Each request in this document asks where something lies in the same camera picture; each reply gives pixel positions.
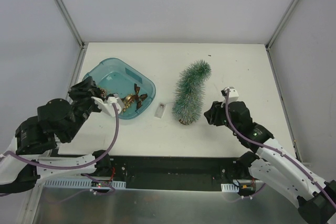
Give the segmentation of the small frosted green christmas tree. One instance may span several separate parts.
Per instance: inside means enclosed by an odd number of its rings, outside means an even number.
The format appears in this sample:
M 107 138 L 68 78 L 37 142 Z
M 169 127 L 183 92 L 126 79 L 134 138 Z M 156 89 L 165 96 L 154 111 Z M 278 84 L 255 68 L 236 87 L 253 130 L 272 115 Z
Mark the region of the small frosted green christmas tree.
M 199 120 L 204 104 L 205 82 L 211 74 L 211 66 L 204 60 L 191 63 L 180 73 L 172 107 L 176 121 L 191 125 Z

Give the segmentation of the teal transparent plastic bin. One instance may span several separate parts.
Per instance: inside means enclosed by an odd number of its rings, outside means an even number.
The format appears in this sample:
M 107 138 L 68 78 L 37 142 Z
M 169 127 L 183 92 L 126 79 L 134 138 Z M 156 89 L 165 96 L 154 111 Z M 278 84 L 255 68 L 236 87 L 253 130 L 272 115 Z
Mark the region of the teal transparent plastic bin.
M 124 120 L 139 116 L 148 108 L 156 95 L 156 87 L 150 79 L 118 58 L 108 58 L 101 61 L 87 72 L 83 79 L 88 76 L 93 78 L 98 87 L 105 89 L 107 94 L 116 93 L 121 98 L 135 94 L 134 84 L 136 83 L 141 88 L 140 94 L 146 93 L 148 95 L 142 102 L 140 109 L 136 110 L 136 104 L 133 103 L 126 112 L 119 114 L 120 118 Z

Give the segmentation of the gold berry sprig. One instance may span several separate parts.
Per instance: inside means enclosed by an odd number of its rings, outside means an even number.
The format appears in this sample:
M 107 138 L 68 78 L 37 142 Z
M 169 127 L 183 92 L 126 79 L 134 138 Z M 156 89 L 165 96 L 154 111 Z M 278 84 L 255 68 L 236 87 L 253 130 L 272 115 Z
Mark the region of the gold berry sprig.
M 124 113 L 135 101 L 135 94 L 129 94 L 126 97 L 122 98 L 121 100 L 124 104 L 124 107 L 122 109 L 122 113 Z

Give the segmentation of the brown ribbon bow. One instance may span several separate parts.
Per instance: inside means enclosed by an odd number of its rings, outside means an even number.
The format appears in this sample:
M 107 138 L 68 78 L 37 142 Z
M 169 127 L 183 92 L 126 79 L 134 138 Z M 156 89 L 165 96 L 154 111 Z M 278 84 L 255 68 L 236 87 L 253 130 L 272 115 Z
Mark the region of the brown ribbon bow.
M 131 97 L 131 102 L 136 104 L 136 110 L 142 107 L 142 102 L 148 97 L 146 93 L 140 94 L 141 88 L 135 83 L 134 91 L 135 94 Z

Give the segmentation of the clear battery box fairy lights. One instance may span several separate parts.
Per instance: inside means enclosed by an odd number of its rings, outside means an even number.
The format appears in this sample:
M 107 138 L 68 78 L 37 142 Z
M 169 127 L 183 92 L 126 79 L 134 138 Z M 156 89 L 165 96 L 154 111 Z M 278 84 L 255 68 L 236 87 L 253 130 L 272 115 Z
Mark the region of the clear battery box fairy lights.
M 167 103 L 163 103 L 163 102 L 160 102 L 156 111 L 155 111 L 155 114 L 154 116 L 158 119 L 161 119 L 164 115 L 164 112 L 165 112 L 165 109 L 166 109 L 166 106 L 168 104 L 171 104 L 172 102 L 167 102 Z

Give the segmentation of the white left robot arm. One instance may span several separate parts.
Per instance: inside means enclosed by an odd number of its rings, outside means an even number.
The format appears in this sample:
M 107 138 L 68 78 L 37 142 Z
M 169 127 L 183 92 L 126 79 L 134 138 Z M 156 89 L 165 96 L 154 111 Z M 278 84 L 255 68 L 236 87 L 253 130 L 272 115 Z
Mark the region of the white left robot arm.
M 72 102 L 56 98 L 38 107 L 37 115 L 22 122 L 7 150 L 1 155 L 1 196 L 34 188 L 40 179 L 32 163 L 46 151 L 57 147 L 57 141 L 70 143 L 90 114 L 101 109 L 95 103 L 106 96 L 92 77 L 72 86 Z

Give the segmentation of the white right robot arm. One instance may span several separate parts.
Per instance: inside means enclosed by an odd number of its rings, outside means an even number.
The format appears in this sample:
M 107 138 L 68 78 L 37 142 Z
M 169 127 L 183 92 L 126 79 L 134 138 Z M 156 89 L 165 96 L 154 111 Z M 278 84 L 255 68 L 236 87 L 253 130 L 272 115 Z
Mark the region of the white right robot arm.
M 335 214 L 335 180 L 326 181 L 290 155 L 264 126 L 253 121 L 242 101 L 213 102 L 208 124 L 226 126 L 249 149 L 236 166 L 242 179 L 261 180 L 287 198 L 307 223 L 327 223 Z

